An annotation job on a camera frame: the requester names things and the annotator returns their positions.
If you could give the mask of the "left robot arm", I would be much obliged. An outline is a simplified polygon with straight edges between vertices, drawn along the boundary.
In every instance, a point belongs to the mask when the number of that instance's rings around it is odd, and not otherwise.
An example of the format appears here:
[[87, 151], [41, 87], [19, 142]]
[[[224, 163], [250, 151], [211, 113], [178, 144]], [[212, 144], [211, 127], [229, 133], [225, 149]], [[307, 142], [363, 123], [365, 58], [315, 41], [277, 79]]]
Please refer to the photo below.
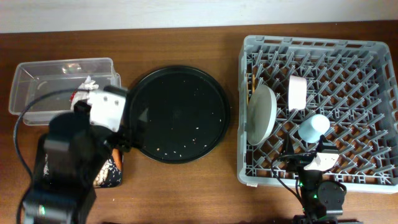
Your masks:
[[93, 182], [113, 149], [129, 152], [140, 134], [122, 125], [128, 90], [108, 85], [55, 116], [38, 140], [30, 184], [16, 223], [85, 223], [96, 200]]

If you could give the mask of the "pink white bowl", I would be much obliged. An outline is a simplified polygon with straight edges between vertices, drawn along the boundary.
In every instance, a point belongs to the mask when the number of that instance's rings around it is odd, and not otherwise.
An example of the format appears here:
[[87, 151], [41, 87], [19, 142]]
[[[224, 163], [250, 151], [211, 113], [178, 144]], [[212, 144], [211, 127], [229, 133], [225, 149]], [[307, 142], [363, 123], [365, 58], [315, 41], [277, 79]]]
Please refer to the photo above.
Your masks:
[[288, 87], [288, 109], [304, 110], [307, 104], [307, 80], [302, 77], [290, 76]]

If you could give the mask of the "grey plate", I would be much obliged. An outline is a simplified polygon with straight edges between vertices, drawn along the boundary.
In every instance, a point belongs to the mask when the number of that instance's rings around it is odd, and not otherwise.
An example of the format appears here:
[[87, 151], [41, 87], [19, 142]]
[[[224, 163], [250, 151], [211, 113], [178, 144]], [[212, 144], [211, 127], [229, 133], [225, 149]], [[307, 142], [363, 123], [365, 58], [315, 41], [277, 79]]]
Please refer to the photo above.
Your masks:
[[249, 144], [258, 145], [272, 133], [276, 120], [277, 100], [274, 91], [266, 85], [258, 86], [248, 104]]

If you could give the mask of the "light blue cup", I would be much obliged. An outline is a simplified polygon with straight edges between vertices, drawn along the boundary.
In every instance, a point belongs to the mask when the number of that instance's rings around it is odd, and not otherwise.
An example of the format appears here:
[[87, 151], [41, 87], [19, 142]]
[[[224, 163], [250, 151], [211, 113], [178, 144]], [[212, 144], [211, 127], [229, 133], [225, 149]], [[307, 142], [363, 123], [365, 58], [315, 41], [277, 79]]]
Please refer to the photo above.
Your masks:
[[320, 136], [324, 135], [329, 128], [329, 119], [322, 114], [315, 114], [299, 126], [298, 135], [307, 143], [316, 143], [320, 140]]

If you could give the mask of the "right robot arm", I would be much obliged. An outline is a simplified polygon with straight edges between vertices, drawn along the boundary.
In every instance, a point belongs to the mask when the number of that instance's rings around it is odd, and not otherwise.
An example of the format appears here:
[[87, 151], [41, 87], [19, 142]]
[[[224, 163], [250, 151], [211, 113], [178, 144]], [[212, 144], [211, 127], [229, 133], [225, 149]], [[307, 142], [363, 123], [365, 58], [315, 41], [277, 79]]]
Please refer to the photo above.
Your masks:
[[287, 164], [287, 172], [298, 175], [293, 194], [303, 213], [293, 217], [296, 224], [340, 223], [347, 188], [335, 180], [325, 180], [325, 172], [333, 168], [339, 158], [338, 148], [320, 136], [316, 149], [296, 153], [289, 134], [285, 135], [282, 155], [276, 160]]

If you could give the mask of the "red snack wrapper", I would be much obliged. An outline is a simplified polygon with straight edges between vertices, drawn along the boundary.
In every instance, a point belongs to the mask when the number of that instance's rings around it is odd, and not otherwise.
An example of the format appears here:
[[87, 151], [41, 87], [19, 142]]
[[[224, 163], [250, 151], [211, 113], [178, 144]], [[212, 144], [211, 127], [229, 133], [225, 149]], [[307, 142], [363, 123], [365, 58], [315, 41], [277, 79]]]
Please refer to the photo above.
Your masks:
[[72, 101], [73, 101], [73, 99], [74, 99], [76, 93], [77, 93], [77, 91], [74, 91], [74, 92], [71, 94], [70, 99], [69, 99], [69, 102], [72, 102]]

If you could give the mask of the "orange carrot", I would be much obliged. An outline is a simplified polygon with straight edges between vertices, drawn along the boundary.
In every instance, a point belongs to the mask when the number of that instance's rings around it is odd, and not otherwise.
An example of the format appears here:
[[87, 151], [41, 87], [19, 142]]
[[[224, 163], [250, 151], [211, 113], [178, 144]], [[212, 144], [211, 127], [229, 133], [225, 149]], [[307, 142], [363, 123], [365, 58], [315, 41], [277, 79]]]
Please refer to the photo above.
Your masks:
[[121, 160], [121, 155], [118, 149], [113, 149], [112, 151], [112, 157], [114, 160], [114, 163], [116, 165], [116, 167], [118, 168], [118, 170], [122, 170], [122, 160]]

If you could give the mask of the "wooden chopstick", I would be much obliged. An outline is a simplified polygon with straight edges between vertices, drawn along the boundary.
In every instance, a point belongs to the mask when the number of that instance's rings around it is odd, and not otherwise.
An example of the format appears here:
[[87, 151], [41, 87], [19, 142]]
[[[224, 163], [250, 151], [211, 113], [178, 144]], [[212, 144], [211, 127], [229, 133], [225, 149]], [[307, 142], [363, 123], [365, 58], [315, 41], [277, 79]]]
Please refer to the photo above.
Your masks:
[[255, 74], [252, 74], [252, 87], [251, 87], [252, 95], [254, 94], [255, 89], [256, 89], [256, 76]]
[[250, 75], [246, 73], [246, 104], [248, 106], [249, 104], [249, 80], [250, 80]]

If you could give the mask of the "white tissue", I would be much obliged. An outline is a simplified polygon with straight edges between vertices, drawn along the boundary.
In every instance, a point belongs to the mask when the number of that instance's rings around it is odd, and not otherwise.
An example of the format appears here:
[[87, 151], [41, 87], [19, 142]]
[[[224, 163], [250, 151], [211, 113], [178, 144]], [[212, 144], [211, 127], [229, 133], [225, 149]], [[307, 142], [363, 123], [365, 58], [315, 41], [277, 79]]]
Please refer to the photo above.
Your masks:
[[77, 88], [78, 91], [77, 91], [73, 101], [71, 102], [70, 109], [73, 110], [74, 105], [78, 101], [87, 100], [89, 98], [89, 96], [88, 96], [89, 93], [85, 92], [83, 90], [93, 91], [93, 90], [97, 90], [98, 88], [99, 88], [99, 85], [96, 84], [96, 82], [94, 80], [92, 80], [90, 76], [87, 76], [86, 80]]

